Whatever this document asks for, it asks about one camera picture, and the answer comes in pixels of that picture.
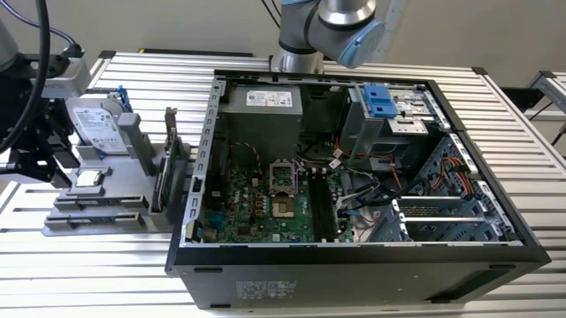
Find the white label sticker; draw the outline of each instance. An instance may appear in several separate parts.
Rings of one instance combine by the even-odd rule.
[[[343,151],[339,148],[336,148],[336,150],[332,152],[332,156],[335,158],[339,158],[341,156],[341,154],[343,154]]]
[[[289,91],[248,91],[247,106],[292,107]]]
[[[127,152],[112,114],[101,108],[73,108],[72,111],[93,147],[107,154]]]
[[[236,281],[237,298],[289,299],[297,286],[296,280],[239,280]]]
[[[407,103],[402,102],[402,101],[398,102],[395,105],[396,105],[396,110],[399,110],[399,111],[410,111],[411,110],[410,105]]]
[[[336,167],[340,165],[341,161],[337,159],[333,159],[331,163],[328,164],[329,168],[336,169]]]

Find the white wall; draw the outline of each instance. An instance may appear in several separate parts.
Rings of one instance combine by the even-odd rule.
[[[33,0],[8,0],[24,16],[37,19]],[[101,50],[136,52],[171,48],[251,52],[268,56],[279,30],[259,0],[48,0],[50,25],[86,48],[92,65]],[[37,52],[37,30],[0,7],[21,52]],[[64,41],[53,39],[52,52]]]
[[[385,62],[482,66],[499,85],[566,71],[564,0],[408,0]]]
[[[36,19],[33,0],[9,2]],[[380,18],[388,4],[379,1]],[[259,0],[48,0],[48,7],[52,26],[86,48],[90,65],[101,50],[151,47],[268,56],[276,49],[279,31]],[[407,0],[385,62],[483,66],[499,85],[526,85],[538,70],[566,71],[564,12],[564,0]],[[0,19],[20,50],[37,52],[37,30],[2,8]],[[53,37],[53,52],[62,48]]]

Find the slotted aluminum surface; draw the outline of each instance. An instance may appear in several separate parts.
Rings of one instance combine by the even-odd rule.
[[[267,70],[263,58],[119,53],[98,60],[93,87],[128,89],[152,140],[164,139],[164,109],[179,109],[185,142],[197,146],[213,69]],[[494,87],[470,68],[367,64],[328,74],[435,80],[552,263],[464,305],[199,311],[179,279],[164,274],[169,234],[41,236],[56,191],[10,184],[0,197],[1,317],[566,317],[564,163]]]

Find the green circuit board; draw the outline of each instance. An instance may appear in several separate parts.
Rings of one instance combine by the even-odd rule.
[[[287,204],[292,204],[292,216],[273,217],[273,198],[268,194],[268,170],[263,171],[263,177],[257,179],[256,186],[252,178],[256,172],[233,169],[231,172],[228,198],[221,213],[223,226],[211,229],[211,223],[205,222],[205,242],[217,243],[268,243],[268,242],[315,242],[311,206],[308,202],[308,181],[304,172],[297,174],[297,192],[293,198],[287,198]],[[285,180],[287,176],[277,174],[277,178]],[[339,175],[328,175],[328,187],[336,192],[341,189]],[[340,242],[352,242],[352,233],[348,229],[340,236]]]

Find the gray power supply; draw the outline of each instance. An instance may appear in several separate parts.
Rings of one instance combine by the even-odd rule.
[[[261,164],[295,157],[303,118],[300,89],[285,85],[236,86],[229,103],[221,104],[220,126],[229,142],[247,142],[260,154]],[[233,156],[249,156],[244,148]]]

